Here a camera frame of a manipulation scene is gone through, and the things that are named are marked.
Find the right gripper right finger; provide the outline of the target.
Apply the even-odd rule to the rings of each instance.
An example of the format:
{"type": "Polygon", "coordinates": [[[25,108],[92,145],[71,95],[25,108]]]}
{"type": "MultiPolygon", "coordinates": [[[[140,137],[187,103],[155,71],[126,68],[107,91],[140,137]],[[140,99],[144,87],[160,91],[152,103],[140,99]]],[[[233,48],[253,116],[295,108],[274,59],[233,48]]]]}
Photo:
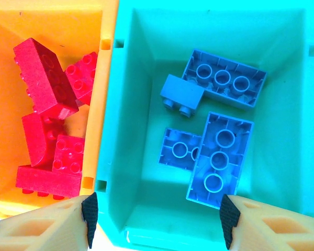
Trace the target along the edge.
{"type": "Polygon", "coordinates": [[[314,218],[224,195],[219,210],[227,250],[314,250],[314,218]]]}

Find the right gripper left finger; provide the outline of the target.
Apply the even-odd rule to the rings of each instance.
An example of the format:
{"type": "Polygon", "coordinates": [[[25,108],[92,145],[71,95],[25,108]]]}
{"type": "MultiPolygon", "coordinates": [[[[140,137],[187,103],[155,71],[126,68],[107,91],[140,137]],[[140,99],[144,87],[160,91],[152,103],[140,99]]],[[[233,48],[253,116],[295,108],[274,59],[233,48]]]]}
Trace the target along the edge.
{"type": "Polygon", "coordinates": [[[0,250],[88,250],[98,220],[96,193],[0,220],[0,250]]]}

